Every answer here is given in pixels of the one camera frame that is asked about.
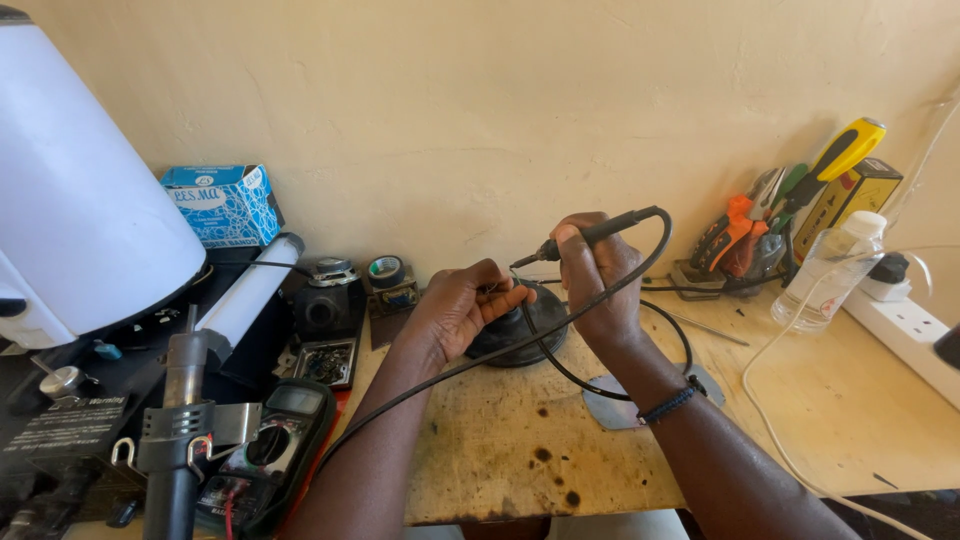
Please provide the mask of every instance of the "hand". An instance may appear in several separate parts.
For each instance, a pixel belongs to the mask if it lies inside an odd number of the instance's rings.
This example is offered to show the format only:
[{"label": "hand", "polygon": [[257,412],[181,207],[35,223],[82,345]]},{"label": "hand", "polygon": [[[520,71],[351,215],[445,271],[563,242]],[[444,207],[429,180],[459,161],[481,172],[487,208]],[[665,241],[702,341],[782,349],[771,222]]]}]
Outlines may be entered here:
[{"label": "hand", "polygon": [[524,299],[534,302],[537,292],[525,285],[514,287],[513,278],[492,259],[461,270],[441,270],[430,280],[403,334],[429,340],[446,363],[462,355],[484,325]]},{"label": "hand", "polygon": [[[560,247],[560,276],[570,311],[633,271],[643,261],[639,251],[619,234],[597,242],[591,251],[580,229],[607,221],[604,212],[575,213],[564,218],[550,233]],[[640,280],[637,279],[599,306],[573,322],[587,345],[601,361],[611,355],[634,351],[640,329]]]}]

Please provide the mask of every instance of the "power strip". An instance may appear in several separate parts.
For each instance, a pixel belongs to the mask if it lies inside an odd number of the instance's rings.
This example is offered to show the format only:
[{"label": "power strip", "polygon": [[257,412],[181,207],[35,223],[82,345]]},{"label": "power strip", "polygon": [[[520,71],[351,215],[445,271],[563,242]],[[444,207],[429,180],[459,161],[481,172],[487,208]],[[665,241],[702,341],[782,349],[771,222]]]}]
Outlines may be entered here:
[{"label": "power strip", "polygon": [[859,287],[843,308],[960,409],[960,370],[933,352],[933,342],[950,330],[947,325],[909,298],[879,302]]}]

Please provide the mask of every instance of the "cardboard box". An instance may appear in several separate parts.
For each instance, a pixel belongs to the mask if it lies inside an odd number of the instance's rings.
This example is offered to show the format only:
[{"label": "cardboard box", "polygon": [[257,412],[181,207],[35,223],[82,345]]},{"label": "cardboard box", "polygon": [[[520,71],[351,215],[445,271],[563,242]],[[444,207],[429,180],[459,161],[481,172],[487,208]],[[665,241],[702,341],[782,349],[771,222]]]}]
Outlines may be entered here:
[{"label": "cardboard box", "polygon": [[803,264],[817,234],[839,227],[857,210],[880,211],[897,188],[903,175],[877,158],[865,158],[840,178],[827,184],[804,225],[793,238],[793,256]]},{"label": "cardboard box", "polygon": [[265,246],[283,227],[263,165],[171,167],[160,185],[205,248]]}]

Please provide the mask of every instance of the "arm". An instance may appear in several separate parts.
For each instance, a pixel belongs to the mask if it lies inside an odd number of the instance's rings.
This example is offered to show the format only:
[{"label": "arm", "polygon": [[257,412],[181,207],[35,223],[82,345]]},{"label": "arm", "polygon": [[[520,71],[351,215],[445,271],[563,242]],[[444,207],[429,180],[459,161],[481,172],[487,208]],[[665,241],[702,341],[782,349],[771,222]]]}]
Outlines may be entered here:
[{"label": "arm", "polygon": [[[533,290],[513,284],[490,259],[434,276],[351,423],[438,375],[485,324],[523,299],[536,299]],[[403,525],[410,461],[429,399],[428,389],[385,412],[344,443],[310,485],[281,537],[397,538]]]},{"label": "arm", "polygon": [[[570,309],[636,268],[640,254],[618,234],[591,250],[578,229],[602,213],[567,217],[551,234],[560,244]],[[627,391],[650,410],[686,386],[684,376],[639,326],[640,280],[586,313],[574,326]],[[651,425],[690,511],[710,540],[858,536],[697,393]]]}]

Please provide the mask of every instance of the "white bottle cap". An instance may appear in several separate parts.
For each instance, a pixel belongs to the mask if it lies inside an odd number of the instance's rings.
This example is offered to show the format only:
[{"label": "white bottle cap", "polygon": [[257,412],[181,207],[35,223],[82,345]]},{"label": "white bottle cap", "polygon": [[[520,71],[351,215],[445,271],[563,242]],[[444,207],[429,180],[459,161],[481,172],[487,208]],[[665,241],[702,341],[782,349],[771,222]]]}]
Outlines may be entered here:
[{"label": "white bottle cap", "polygon": [[876,238],[887,227],[887,218],[867,210],[857,210],[850,214],[840,229],[857,238]]}]

